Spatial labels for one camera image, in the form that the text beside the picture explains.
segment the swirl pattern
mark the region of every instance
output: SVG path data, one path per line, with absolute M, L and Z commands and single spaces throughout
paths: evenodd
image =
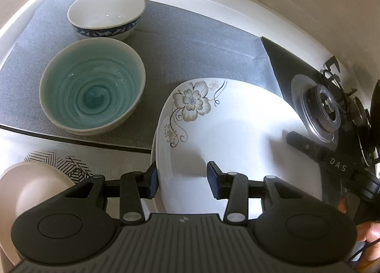
M 47 75 L 43 102 L 50 116 L 69 128 L 91 129 L 115 121 L 141 91 L 141 75 L 128 53 L 115 55 L 113 48 L 92 57 L 96 49 L 89 50 L 64 56 Z

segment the black circular disc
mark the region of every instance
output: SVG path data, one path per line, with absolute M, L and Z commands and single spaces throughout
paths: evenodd
M 316 85 L 308 91 L 310 110 L 320 125 L 328 132 L 335 132 L 341 126 L 341 114 L 332 93 L 323 85 Z
M 80 200 L 65 198 L 58 204 L 39 205 L 17 218 L 11 237 L 19 254 L 33 262 L 58 265 L 81 261 L 104 249 L 115 234 L 113 219 Z
M 263 212 L 253 234 L 276 258 L 305 266 L 344 261 L 356 241 L 355 225 L 344 214 L 303 199 Z
M 53 214 L 43 218 L 38 224 L 39 232 L 51 239 L 65 239 L 77 234 L 82 228 L 82 220 L 72 214 Z

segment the painted flower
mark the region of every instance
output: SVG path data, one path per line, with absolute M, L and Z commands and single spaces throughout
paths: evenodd
M 198 114 L 205 115 L 210 112 L 211 106 L 206 97 L 209 88 L 205 81 L 190 83 L 190 87 L 183 94 L 181 92 L 173 95 L 174 104 L 182 109 L 182 117 L 185 122 L 193 122 Z
M 213 91 L 215 89 L 217 89 L 219 87 L 219 83 L 217 80 L 212 80 L 210 85 L 209 85 L 209 89 L 210 91 Z
M 165 125 L 165 138 L 167 138 L 166 141 L 168 143 L 173 142 L 175 136 L 176 136 L 176 131 L 171 129 L 169 124 Z

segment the floral pattern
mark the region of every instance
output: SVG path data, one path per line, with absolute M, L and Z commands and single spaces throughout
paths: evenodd
M 219 87 L 219 83 L 217 80 L 212 80 L 210 85 L 209 85 L 209 89 L 210 91 L 214 91 L 216 90 L 217 88 Z
M 184 93 L 173 95 L 174 105 L 182 109 L 182 117 L 185 122 L 193 122 L 198 114 L 205 115 L 210 112 L 211 106 L 206 97 L 209 88 L 205 81 L 195 83 L 193 89 L 186 89 Z
M 165 125 L 165 138 L 171 147 L 176 147 L 179 142 L 186 142 L 189 135 L 179 122 L 194 122 L 199 116 L 204 116 L 211 111 L 210 101 L 213 101 L 216 107 L 220 101 L 217 99 L 225 89 L 227 81 L 224 81 L 221 87 L 216 80 L 212 80 L 209 85 L 205 81 L 185 83 L 183 91 L 173 94 L 172 114 L 169 124 Z M 214 93 L 213 99 L 209 99 L 209 90 Z
M 122 26 L 113 27 L 113 28 L 107 28 L 107 29 L 83 29 L 80 27 L 74 26 L 75 31 L 78 34 L 81 34 L 83 36 L 87 37 L 109 37 L 109 36 L 115 36 L 118 34 L 121 34 L 123 32 L 126 32 L 136 26 L 136 24 L 139 22 L 140 18 L 137 18 L 133 22 L 124 24 Z

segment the gray placemat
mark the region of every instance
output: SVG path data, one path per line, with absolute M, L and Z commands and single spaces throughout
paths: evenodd
M 161 109 L 176 86 L 194 78 L 241 80 L 279 96 L 260 38 L 187 10 L 146 1 L 127 43 L 140 55 L 146 87 L 133 115 L 99 136 L 76 136 L 53 125 L 39 105 L 38 88 L 49 61 L 79 40 L 66 14 L 75 0 L 46 0 L 0 70 L 0 124 L 52 136 L 151 148 Z

